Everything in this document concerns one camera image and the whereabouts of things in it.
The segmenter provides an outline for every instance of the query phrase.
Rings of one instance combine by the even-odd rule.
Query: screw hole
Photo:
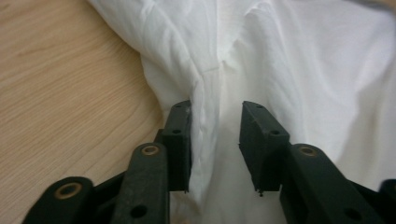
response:
[[[131,217],[140,218],[143,217],[147,212],[148,209],[145,205],[138,205],[131,210]]]
[[[352,220],[355,221],[361,221],[362,217],[361,217],[361,213],[356,211],[353,208],[347,208],[344,213],[346,214],[347,217],[349,217]]]
[[[272,134],[272,135],[278,135],[278,134],[280,134],[280,132],[279,132],[279,131],[271,131],[270,134]]]
[[[81,191],[81,189],[82,189],[82,185],[77,182],[62,185],[58,189],[56,189],[55,198],[59,200],[71,198],[76,194],[78,194]]]
[[[155,146],[148,146],[142,149],[142,153],[146,156],[152,156],[160,152],[160,149]]]
[[[300,147],[300,151],[305,154],[305,156],[316,157],[317,152],[310,147]]]

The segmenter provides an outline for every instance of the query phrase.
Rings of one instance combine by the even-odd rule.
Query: black plastic part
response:
[[[191,103],[181,102],[172,107],[157,141],[168,150],[169,190],[189,191],[191,174]]]
[[[262,105],[243,103],[239,148],[244,156],[255,190],[278,191],[282,157],[290,136]]]
[[[317,147],[293,145],[285,166],[281,202],[288,223],[384,223]]]
[[[125,172],[122,172],[94,188],[93,201],[97,208],[92,216],[92,223],[107,224],[110,222],[124,176]]]
[[[166,154],[166,148],[158,143],[134,151],[110,223],[169,223]]]
[[[67,177],[60,180],[47,188],[23,224],[87,223],[93,213],[90,204],[92,193],[92,182],[87,178]]]
[[[358,191],[358,193],[363,197],[363,199],[369,203],[374,209],[378,206],[378,192],[375,192],[371,189],[367,189],[366,187],[357,184],[353,181],[349,182],[352,184],[352,186]]]
[[[387,223],[396,223],[396,179],[382,182],[378,193],[378,213]]]

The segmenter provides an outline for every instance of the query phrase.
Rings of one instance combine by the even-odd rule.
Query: light wooden surface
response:
[[[120,173],[160,126],[139,54],[86,1],[0,1],[0,223],[59,179]]]

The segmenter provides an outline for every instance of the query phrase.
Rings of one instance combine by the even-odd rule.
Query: crumpled white shirt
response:
[[[190,193],[172,223],[285,223],[238,148],[242,102],[371,189],[396,177],[396,22],[371,1],[90,0],[142,56],[164,116],[191,99]]]

